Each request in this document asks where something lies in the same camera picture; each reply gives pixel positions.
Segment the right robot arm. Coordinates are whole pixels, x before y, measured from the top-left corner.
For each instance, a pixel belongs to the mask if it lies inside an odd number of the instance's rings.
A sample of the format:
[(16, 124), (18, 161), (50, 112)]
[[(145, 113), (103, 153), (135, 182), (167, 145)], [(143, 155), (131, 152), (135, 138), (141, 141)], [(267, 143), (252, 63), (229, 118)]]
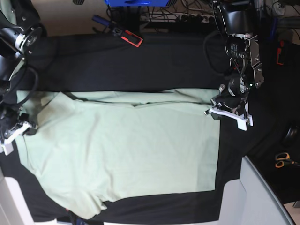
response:
[[(28, 64), (41, 37), (47, 35), (40, 16), (30, 0), (2, 0), (0, 2), (0, 142), (12, 142), (16, 136), (36, 130), (36, 124), (21, 112), (21, 106), (29, 100), (38, 86), (38, 72)], [(6, 96), (18, 83), (12, 80), (19, 70), (34, 74), (34, 83), (28, 95), (18, 103), (6, 103)]]

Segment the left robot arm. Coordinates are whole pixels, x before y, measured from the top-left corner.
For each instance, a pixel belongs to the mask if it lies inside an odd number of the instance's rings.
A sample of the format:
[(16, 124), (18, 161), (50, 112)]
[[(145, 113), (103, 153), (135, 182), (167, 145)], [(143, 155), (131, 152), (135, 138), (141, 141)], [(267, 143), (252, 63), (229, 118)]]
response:
[[(245, 125), (252, 125), (248, 96), (264, 82), (257, 35), (257, 10), (251, 0), (213, 0), (212, 11), (217, 30), (203, 42), (204, 55), (212, 71), (229, 80), (219, 87), (219, 94), (211, 99), (212, 107), (205, 112), (214, 119), (230, 117)], [(225, 41), (230, 66), (221, 71), (210, 60), (208, 41), (219, 35)]]

